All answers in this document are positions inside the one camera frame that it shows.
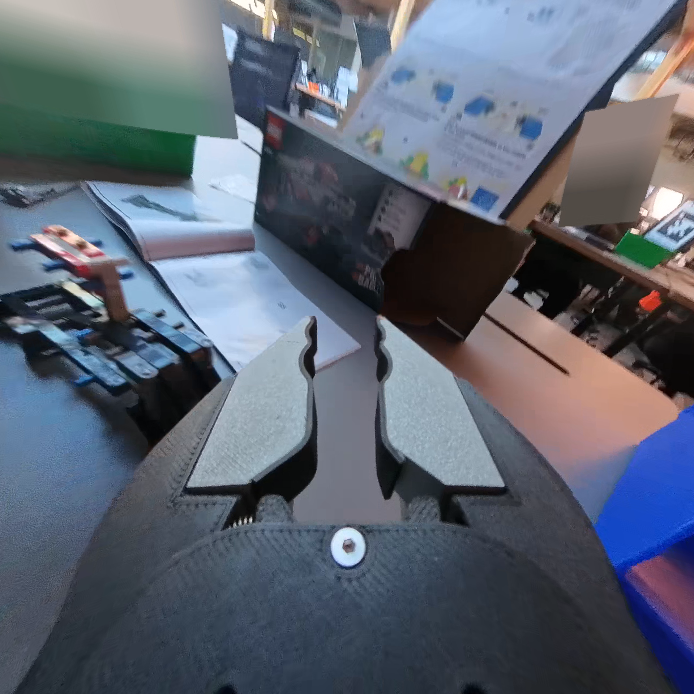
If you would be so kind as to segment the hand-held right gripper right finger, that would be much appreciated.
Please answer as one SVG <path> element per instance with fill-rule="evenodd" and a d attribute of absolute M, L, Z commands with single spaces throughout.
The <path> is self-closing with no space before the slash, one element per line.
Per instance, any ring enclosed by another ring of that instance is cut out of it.
<path fill-rule="evenodd" d="M 383 498 L 505 493 L 453 373 L 381 316 L 375 352 L 376 473 Z"/>

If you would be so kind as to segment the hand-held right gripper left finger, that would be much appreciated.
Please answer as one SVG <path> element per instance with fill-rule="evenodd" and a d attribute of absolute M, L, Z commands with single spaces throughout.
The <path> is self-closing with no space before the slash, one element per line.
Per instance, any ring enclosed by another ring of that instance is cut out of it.
<path fill-rule="evenodd" d="M 234 378 L 186 481 L 194 497 L 293 502 L 317 472 L 317 321 L 304 317 Z"/>

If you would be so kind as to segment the black and red lego model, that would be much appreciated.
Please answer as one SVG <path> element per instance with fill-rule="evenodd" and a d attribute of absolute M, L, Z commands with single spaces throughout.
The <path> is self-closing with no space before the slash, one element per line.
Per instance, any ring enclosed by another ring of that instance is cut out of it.
<path fill-rule="evenodd" d="M 157 443 L 215 386 L 214 346 L 165 311 L 129 309 L 122 282 L 129 262 L 106 255 L 101 241 L 51 225 L 12 241 L 15 253 L 38 253 L 44 271 L 68 278 L 1 295 L 1 325 L 28 360 L 60 357 L 80 376 L 75 386 L 97 385 L 126 409 L 150 444 Z"/>

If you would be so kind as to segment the dark lego box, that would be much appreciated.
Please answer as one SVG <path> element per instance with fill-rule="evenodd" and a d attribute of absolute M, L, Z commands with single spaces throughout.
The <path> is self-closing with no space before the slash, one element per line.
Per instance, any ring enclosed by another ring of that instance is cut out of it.
<path fill-rule="evenodd" d="M 255 221 L 378 314 L 465 339 L 534 242 L 265 111 Z"/>

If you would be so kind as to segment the open instruction booklet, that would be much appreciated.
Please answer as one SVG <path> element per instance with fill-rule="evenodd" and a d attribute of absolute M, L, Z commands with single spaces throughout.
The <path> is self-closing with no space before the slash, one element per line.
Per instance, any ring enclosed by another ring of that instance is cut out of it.
<path fill-rule="evenodd" d="M 317 322 L 316 369 L 360 350 L 256 249 L 248 202 L 213 205 L 185 187 L 99 180 L 82 186 L 233 369 L 304 317 Z"/>

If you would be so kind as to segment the blue plastic bin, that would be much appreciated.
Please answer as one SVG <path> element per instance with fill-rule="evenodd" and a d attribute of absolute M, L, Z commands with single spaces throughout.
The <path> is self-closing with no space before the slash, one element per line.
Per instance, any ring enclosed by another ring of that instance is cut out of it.
<path fill-rule="evenodd" d="M 595 529 L 656 658 L 692 693 L 693 406 L 638 445 Z"/>

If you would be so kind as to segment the white paper sheet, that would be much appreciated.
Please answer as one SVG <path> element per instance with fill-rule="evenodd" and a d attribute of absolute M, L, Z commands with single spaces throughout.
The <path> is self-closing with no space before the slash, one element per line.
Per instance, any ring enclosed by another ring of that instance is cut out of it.
<path fill-rule="evenodd" d="M 251 176 L 245 173 L 231 173 L 212 179 L 209 187 L 254 205 L 257 200 L 258 174 Z"/>

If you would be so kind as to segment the wooden background table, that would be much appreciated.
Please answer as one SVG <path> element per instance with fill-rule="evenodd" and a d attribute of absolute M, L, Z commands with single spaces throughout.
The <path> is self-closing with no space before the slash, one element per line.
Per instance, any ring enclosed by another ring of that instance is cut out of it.
<path fill-rule="evenodd" d="M 693 311 L 692 273 L 669 265 L 658 265 L 648 269 L 611 251 L 601 250 L 577 235 L 540 219 L 530 221 L 528 228 L 619 273 L 643 288 L 659 291 L 663 299 L 668 298 L 681 307 Z"/>

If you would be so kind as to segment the small green box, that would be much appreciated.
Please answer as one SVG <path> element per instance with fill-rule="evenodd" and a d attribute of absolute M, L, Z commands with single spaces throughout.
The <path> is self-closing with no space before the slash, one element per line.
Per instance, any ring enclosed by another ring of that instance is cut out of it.
<path fill-rule="evenodd" d="M 644 236 L 626 232 L 615 245 L 613 252 L 647 269 L 654 269 L 672 260 L 675 253 L 649 241 Z"/>

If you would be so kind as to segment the green plastic bin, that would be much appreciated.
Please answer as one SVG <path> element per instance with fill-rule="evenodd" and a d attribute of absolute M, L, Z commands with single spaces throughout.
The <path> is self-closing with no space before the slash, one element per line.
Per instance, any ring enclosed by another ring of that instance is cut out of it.
<path fill-rule="evenodd" d="M 1 105 L 1 154 L 188 177 L 196 136 Z"/>

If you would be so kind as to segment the black and white tag board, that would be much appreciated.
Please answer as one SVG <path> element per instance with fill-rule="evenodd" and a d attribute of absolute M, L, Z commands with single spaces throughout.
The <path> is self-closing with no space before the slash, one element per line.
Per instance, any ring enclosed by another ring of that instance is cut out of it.
<path fill-rule="evenodd" d="M 693 201 L 686 201 L 646 232 L 644 238 L 669 253 L 685 253 L 693 245 Z"/>

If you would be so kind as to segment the distant table with orange item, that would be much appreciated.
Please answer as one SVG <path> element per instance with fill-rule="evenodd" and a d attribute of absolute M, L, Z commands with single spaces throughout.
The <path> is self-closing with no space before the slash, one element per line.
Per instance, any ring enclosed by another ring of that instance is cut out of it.
<path fill-rule="evenodd" d="M 301 82 L 295 82 L 295 90 L 299 91 L 300 94 L 306 96 L 309 99 L 318 100 L 326 105 L 334 108 L 338 112 L 345 112 L 346 106 L 343 105 L 338 100 L 329 97 L 323 93 L 323 85 L 319 82 L 308 82 L 303 84 Z"/>

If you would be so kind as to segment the instruction sheet on board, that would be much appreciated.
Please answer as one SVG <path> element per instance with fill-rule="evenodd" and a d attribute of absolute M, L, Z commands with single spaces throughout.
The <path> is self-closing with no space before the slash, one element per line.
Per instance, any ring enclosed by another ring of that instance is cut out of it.
<path fill-rule="evenodd" d="M 343 142 L 453 207 L 504 223 L 685 1 L 433 1 Z"/>

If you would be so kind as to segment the dark standing panel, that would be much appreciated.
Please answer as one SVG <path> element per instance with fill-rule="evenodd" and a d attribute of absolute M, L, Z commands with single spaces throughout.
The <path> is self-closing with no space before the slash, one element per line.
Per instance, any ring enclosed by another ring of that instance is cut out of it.
<path fill-rule="evenodd" d="M 235 114 L 263 128 L 268 108 L 288 112 L 300 67 L 300 49 L 237 30 L 230 63 Z"/>

